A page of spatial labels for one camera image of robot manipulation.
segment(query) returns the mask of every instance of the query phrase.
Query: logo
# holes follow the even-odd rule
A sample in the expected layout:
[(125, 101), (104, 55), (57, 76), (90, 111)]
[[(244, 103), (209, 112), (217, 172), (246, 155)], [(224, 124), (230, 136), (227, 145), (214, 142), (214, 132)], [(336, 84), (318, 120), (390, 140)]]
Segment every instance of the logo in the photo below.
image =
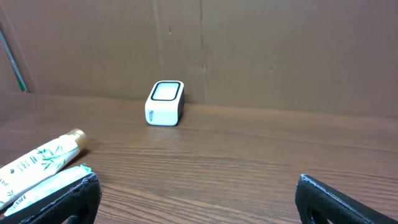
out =
[(154, 111), (149, 111), (149, 120), (152, 121), (154, 119)]

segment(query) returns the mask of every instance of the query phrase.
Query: hand cream tube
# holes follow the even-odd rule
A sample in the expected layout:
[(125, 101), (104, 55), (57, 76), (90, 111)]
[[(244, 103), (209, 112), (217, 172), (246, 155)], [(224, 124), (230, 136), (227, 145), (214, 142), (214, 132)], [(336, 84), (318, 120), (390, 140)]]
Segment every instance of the hand cream tube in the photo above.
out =
[(1, 168), (0, 210), (56, 174), (87, 144), (86, 134), (80, 129), (74, 129)]

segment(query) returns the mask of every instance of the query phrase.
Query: brown cap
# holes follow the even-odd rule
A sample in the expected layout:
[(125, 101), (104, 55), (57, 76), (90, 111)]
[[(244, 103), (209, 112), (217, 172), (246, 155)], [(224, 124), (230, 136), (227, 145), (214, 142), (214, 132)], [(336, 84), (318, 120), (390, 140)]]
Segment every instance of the brown cap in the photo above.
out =
[(79, 146), (79, 150), (83, 150), (88, 145), (87, 135), (80, 129), (73, 129), (67, 135), (71, 136), (75, 140), (76, 144)]

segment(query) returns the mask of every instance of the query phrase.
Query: brown wooden surface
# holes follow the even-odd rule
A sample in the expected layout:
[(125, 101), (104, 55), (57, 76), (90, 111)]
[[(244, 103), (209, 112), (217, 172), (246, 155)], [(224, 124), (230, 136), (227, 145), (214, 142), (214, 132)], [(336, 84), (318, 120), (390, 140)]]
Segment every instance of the brown wooden surface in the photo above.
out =
[(32, 93), (398, 116), (396, 0), (0, 0)]
[(144, 102), (0, 95), (0, 164), (81, 128), (73, 163), (99, 175), (97, 223), (297, 223), (302, 173), (398, 219), (398, 119), (186, 105), (177, 127)]

